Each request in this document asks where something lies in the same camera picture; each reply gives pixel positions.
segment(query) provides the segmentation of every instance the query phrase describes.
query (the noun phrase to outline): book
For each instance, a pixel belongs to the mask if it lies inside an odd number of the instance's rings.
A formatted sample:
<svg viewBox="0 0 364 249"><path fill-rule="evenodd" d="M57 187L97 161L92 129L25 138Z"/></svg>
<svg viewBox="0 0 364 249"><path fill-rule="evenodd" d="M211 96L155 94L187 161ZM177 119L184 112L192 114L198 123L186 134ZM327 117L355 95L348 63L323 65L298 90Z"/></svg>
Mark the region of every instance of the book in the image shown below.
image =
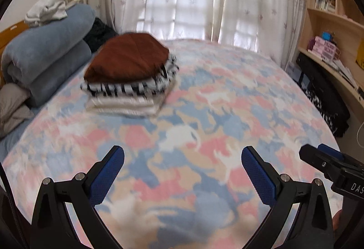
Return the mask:
<svg viewBox="0 0 364 249"><path fill-rule="evenodd" d="M347 67L345 67L343 65L343 63L339 59L338 60L334 60L334 63L339 68L339 74L343 78L345 78L356 90L358 90L359 86L355 82L355 79L354 79L353 75L351 74L350 69L348 69Z"/></svg>
<svg viewBox="0 0 364 249"><path fill-rule="evenodd" d="M336 10L335 3L336 3L335 0L316 0L315 9L335 13Z"/></svg>

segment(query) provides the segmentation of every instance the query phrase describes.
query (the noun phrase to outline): white folded towel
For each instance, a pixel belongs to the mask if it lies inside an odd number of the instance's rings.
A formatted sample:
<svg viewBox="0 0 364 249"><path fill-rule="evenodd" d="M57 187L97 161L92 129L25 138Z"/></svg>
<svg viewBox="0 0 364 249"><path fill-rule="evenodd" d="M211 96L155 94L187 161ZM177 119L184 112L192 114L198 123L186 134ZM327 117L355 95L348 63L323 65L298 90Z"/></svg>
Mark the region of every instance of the white folded towel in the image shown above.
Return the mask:
<svg viewBox="0 0 364 249"><path fill-rule="evenodd" d="M173 80L164 94L150 98L127 95L90 97L86 103L86 110L111 115L156 116L175 83Z"/></svg>
<svg viewBox="0 0 364 249"><path fill-rule="evenodd" d="M69 8L75 3L70 0ZM26 14L24 22L30 27L41 26L49 21L67 17L68 0L39 0Z"/></svg>

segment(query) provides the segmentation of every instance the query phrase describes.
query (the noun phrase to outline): bed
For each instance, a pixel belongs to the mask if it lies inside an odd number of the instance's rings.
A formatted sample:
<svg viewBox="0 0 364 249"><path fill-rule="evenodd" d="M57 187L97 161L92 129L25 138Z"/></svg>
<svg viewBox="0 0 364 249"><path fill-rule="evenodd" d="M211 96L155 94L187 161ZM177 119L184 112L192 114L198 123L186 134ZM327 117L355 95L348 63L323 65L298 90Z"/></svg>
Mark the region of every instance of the bed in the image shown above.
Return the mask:
<svg viewBox="0 0 364 249"><path fill-rule="evenodd" d="M57 89L57 91L54 95L56 95L59 91L61 91L69 83L70 80L73 80L73 78L79 72L80 72L80 70L77 70L77 72L72 74L70 76L70 78L68 80L66 80L66 82L59 87L59 89ZM0 162L1 163L7 157L7 155L12 150L12 148L18 143L18 141L20 140L21 136L23 135L25 129L33 122L33 120L35 119L35 117L38 115L38 113L41 111L42 108L43 108L43 106L30 108L30 110L34 114L34 117L22 122L13 131L11 131L6 137L4 137L2 140L0 140Z"/></svg>
<svg viewBox="0 0 364 249"><path fill-rule="evenodd" d="M125 164L96 209L123 248L242 248L269 210L241 165L241 150L248 145L294 180L321 178L332 214L341 208L341 196L298 156L307 143L338 146L284 71L240 48L196 40L164 44L181 69L157 117L86 112L83 70L27 127L4 168L28 221L45 177L69 180L113 145L123 147ZM90 246L69 210L81 241Z"/></svg>
<svg viewBox="0 0 364 249"><path fill-rule="evenodd" d="M8 27L6 30L0 32L0 59L8 43L15 38L17 35L21 34L24 30L28 29L23 21L15 23L14 25ZM5 84L5 79L0 70L0 86ZM39 112L38 108L32 109L34 115ZM19 141L21 135L27 126L32 122L33 119L26 120L16 127L11 133L9 133L4 139L0 140L0 162L3 162L5 157L8 155L12 147Z"/></svg>

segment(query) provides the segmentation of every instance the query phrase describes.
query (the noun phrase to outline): gray pillow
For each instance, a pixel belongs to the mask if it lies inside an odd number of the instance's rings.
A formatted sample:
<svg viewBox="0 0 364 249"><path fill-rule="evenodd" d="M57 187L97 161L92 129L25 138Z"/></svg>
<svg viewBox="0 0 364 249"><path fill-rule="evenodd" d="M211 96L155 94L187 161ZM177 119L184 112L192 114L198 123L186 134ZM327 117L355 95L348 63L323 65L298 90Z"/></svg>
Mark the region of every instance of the gray pillow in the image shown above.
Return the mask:
<svg viewBox="0 0 364 249"><path fill-rule="evenodd" d="M34 113L26 105L19 107L6 122L0 122L0 138L5 137L24 120L34 117Z"/></svg>
<svg viewBox="0 0 364 249"><path fill-rule="evenodd" d="M5 123L30 97L30 92L16 84L6 84L0 90L0 123Z"/></svg>

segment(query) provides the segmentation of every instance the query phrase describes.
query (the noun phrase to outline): brown folded garment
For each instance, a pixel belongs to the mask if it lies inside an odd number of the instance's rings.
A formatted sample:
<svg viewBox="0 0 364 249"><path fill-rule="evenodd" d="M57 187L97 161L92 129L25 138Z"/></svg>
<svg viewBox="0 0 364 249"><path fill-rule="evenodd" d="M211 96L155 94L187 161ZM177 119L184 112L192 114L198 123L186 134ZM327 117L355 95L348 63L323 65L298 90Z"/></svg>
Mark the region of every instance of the brown folded garment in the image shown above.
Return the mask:
<svg viewBox="0 0 364 249"><path fill-rule="evenodd" d="M169 50L150 34L127 33L108 40L84 79L89 83L130 83L152 78L168 55Z"/></svg>

